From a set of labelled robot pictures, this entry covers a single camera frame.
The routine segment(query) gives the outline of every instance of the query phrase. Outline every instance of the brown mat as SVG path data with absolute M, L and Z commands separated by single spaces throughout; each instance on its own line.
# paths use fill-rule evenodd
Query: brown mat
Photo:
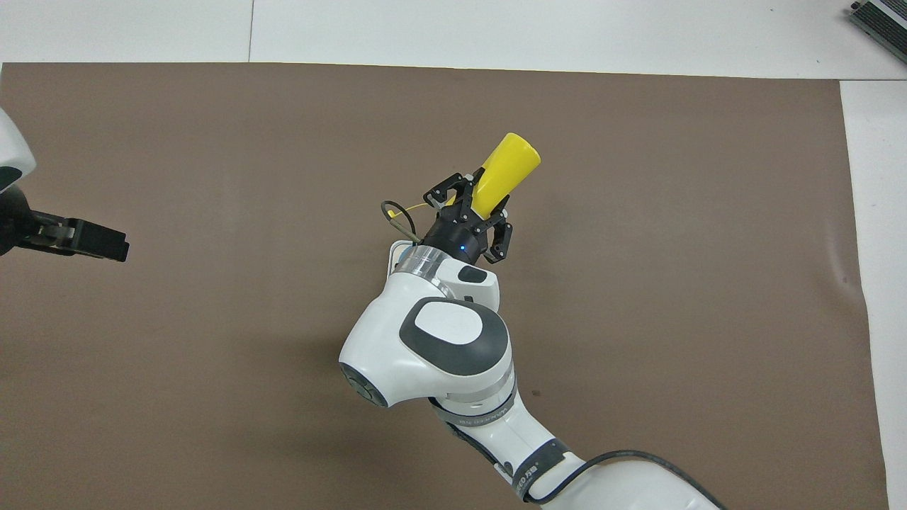
M 336 366 L 396 238 L 378 202 L 507 131 L 542 157 L 494 267 L 533 414 L 730 508 L 886 507 L 836 82 L 8 64 L 0 104 L 32 207 L 132 243 L 0 260 L 5 508 L 527 507 Z

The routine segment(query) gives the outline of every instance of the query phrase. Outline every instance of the black cable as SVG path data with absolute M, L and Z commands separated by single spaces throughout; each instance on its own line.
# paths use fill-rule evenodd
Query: black cable
M 696 489 L 697 491 L 699 491 L 700 494 L 705 496 L 706 499 L 708 499 L 708 501 L 711 501 L 712 505 L 717 506 L 720 510 L 727 510 L 727 507 L 724 505 L 721 505 L 721 503 L 719 503 L 718 500 L 713 495 L 711 495 L 711 493 L 709 493 L 705 487 L 703 487 L 702 485 L 699 484 L 699 482 L 694 480 L 692 476 L 684 473 L 679 467 L 674 466 L 669 461 L 661 458 L 660 456 L 652 455 L 652 454 L 646 453 L 646 452 L 640 452 L 639 450 L 615 450 L 613 452 L 608 452 L 607 454 L 601 454 L 601 455 L 591 459 L 586 464 L 583 464 L 582 466 L 578 467 L 576 469 L 576 471 L 572 472 L 570 474 L 570 476 L 567 476 L 564 479 L 564 481 L 561 482 L 560 485 L 558 485 L 557 487 L 554 487 L 554 490 L 552 490 L 550 493 L 548 493 L 548 495 L 546 495 L 545 497 L 543 497 L 541 499 L 535 499 L 534 497 L 530 496 L 527 493 L 525 501 L 527 503 L 534 503 L 536 505 L 544 505 L 544 504 L 550 502 L 555 497 L 557 497 L 557 495 L 560 494 L 561 491 L 564 490 L 564 488 L 566 488 L 567 485 L 570 484 L 570 482 L 572 482 L 574 479 L 576 479 L 577 476 L 582 475 L 582 473 L 584 471 L 586 471 L 587 469 L 589 469 L 590 467 L 595 466 L 597 464 L 601 464 L 602 462 L 604 462 L 606 460 L 610 460 L 612 458 L 617 458 L 617 457 L 622 457 L 622 456 L 635 456 L 635 457 L 639 457 L 639 458 L 644 458 L 644 459 L 648 460 L 649 462 L 654 462 L 655 464 L 658 464 L 659 466 L 664 467 L 671 473 L 679 476 L 683 481 L 692 485 L 692 487 L 694 489 Z
M 401 214 L 403 214 L 406 217 L 406 220 L 409 221 L 409 230 L 412 231 L 415 237 L 418 237 L 419 234 L 415 233 L 415 222 L 413 221 L 413 217 L 409 215 L 409 211 L 406 210 L 406 207 L 400 205 L 399 203 L 395 201 L 381 202 L 381 213 L 385 216 L 385 220 L 392 221 L 394 219 L 391 217 L 390 212 L 388 212 L 387 210 L 388 205 L 396 207 L 398 210 L 400 210 Z

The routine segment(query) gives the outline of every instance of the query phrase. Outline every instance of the white floor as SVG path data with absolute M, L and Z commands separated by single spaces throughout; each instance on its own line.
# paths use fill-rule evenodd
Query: white floor
M 3 0 L 0 62 L 311 62 L 841 83 L 891 508 L 907 508 L 907 65 L 851 0 Z

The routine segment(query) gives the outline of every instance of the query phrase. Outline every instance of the yellow plastic cup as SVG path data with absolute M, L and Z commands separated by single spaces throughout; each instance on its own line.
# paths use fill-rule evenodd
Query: yellow plastic cup
M 488 156 L 473 191 L 473 211 L 484 219 L 541 163 L 539 153 L 520 135 L 508 132 Z

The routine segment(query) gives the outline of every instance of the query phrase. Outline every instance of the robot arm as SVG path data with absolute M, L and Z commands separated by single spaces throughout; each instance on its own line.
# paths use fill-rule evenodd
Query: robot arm
M 123 262 L 126 234 L 77 218 L 32 211 L 15 183 L 34 170 L 32 152 L 0 109 L 0 255 L 18 246 L 56 255 L 88 255 Z
M 34 167 L 34 156 L 25 138 L 15 128 L 13 119 L 0 109 L 0 193 L 31 173 Z
M 491 263 L 506 257 L 507 192 L 539 161 L 511 133 L 474 176 L 455 174 L 425 194 L 437 219 L 402 254 L 346 339 L 339 359 L 346 380 L 380 407 L 428 398 L 450 431 L 492 463 L 523 501 L 554 509 L 719 508 L 658 457 L 620 451 L 584 462 L 523 404 L 510 335 L 496 313 L 498 280 L 474 263 L 481 255 Z M 456 191 L 452 200 L 449 190 Z M 627 456 L 647 460 L 599 465 Z

